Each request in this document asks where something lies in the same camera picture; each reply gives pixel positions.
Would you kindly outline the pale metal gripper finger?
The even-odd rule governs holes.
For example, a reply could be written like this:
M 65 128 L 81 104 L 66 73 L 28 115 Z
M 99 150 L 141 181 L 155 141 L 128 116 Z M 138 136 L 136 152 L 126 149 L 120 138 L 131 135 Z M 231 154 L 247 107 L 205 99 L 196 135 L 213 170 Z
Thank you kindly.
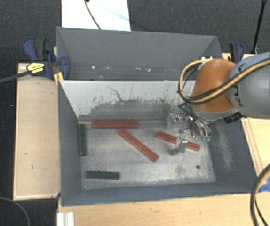
M 186 146 L 187 146 L 188 140 L 185 135 L 181 135 L 181 152 L 184 153 Z
M 174 148 L 172 149 L 172 155 L 177 155 L 179 152 L 180 152 L 180 148 L 181 148 L 181 136 L 178 135 L 176 137 L 176 142 L 175 142 L 175 146 Z

